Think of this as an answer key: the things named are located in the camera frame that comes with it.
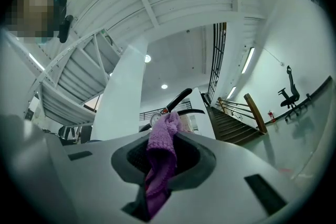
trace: wooden handrail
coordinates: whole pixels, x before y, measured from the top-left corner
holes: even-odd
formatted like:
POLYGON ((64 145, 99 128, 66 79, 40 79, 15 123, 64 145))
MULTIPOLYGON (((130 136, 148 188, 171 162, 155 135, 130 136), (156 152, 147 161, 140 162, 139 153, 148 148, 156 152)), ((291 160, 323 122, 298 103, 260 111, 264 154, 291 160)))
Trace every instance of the wooden handrail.
POLYGON ((228 100, 222 100, 223 102, 228 102, 228 103, 232 103, 232 104, 239 104, 239 105, 243 105, 243 106, 248 106, 247 104, 240 104, 240 103, 236 103, 236 102, 232 102, 232 101, 228 101, 228 100))
POLYGON ((222 104, 222 99, 220 97, 218 97, 218 102, 220 104, 220 107, 223 109, 223 112, 225 113, 225 110, 224 110, 224 107, 223 107, 223 104, 222 104))
POLYGON ((261 117, 260 112, 256 106, 256 104, 254 103, 252 97, 249 95, 249 93, 247 93, 246 95, 244 95, 244 99, 246 101, 246 103, 248 104, 248 106, 250 107, 252 114, 257 122, 257 125, 259 127, 259 130, 266 134, 267 133, 267 128, 266 125, 264 123, 263 117, 261 117))

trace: purple towel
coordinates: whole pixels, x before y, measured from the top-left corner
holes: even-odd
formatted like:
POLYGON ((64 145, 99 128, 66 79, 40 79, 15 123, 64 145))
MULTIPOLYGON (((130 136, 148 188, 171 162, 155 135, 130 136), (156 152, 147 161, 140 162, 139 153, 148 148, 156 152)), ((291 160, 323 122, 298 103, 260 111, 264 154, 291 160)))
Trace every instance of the purple towel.
POLYGON ((153 127, 147 145, 147 158, 152 166, 146 185, 147 208, 151 218, 169 197, 168 180, 174 176, 176 154, 173 145, 174 134, 182 130, 177 112, 165 114, 153 127))

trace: black handle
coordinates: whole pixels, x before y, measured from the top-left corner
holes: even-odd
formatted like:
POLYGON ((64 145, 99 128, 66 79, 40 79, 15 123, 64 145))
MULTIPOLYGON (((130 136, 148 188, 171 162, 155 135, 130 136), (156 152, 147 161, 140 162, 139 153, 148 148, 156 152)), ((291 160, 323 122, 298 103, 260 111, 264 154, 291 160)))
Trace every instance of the black handle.
POLYGON ((203 110, 200 109, 185 109, 185 110, 180 110, 177 112, 179 116, 185 115, 185 114, 190 114, 190 113, 200 113, 200 114, 205 114, 203 110))
POLYGON ((172 112, 172 110, 189 94, 191 94, 193 90, 190 88, 185 89, 183 92, 181 92, 173 101, 171 101, 167 105, 168 112, 172 112))

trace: black office chair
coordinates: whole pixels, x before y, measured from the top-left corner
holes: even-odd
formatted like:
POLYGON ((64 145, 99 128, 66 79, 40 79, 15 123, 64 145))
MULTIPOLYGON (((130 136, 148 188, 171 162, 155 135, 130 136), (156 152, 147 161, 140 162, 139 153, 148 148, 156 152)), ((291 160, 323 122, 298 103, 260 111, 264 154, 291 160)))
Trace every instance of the black office chair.
POLYGON ((290 81, 290 91, 292 92, 293 95, 289 97, 288 94, 286 94, 285 92, 285 88, 278 91, 279 95, 282 94, 286 98, 284 101, 282 101, 280 106, 287 106, 287 108, 289 108, 290 106, 292 107, 292 109, 287 113, 285 117, 285 121, 288 121, 288 118, 290 118, 290 115, 293 112, 295 112, 296 116, 298 116, 299 113, 296 111, 296 109, 301 109, 301 107, 298 107, 295 105, 295 102, 300 99, 300 94, 298 90, 296 89, 295 84, 293 82, 292 70, 289 66, 287 67, 287 74, 289 76, 289 81, 290 81))

